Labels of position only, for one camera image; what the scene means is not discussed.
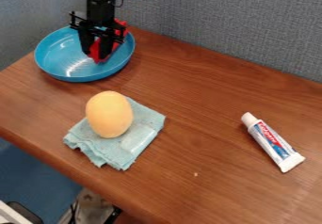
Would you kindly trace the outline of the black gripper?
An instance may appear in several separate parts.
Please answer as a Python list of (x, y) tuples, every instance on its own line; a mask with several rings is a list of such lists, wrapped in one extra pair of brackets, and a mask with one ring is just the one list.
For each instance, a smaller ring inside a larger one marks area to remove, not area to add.
[[(92, 29), (109, 26), (114, 19), (116, 0), (86, 0), (86, 11), (70, 11), (69, 26), (77, 31), (81, 51), (85, 55), (90, 54), (90, 46), (94, 42)], [(100, 37), (98, 58), (104, 59), (113, 49), (113, 37), (104, 35)]]

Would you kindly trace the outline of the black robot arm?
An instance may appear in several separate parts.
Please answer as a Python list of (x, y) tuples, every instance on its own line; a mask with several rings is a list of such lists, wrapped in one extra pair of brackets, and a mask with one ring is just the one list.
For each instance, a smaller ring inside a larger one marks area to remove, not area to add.
[(126, 23), (114, 18), (116, 7), (116, 0), (86, 0), (85, 16), (69, 13), (81, 51), (94, 63), (108, 59), (128, 34)]

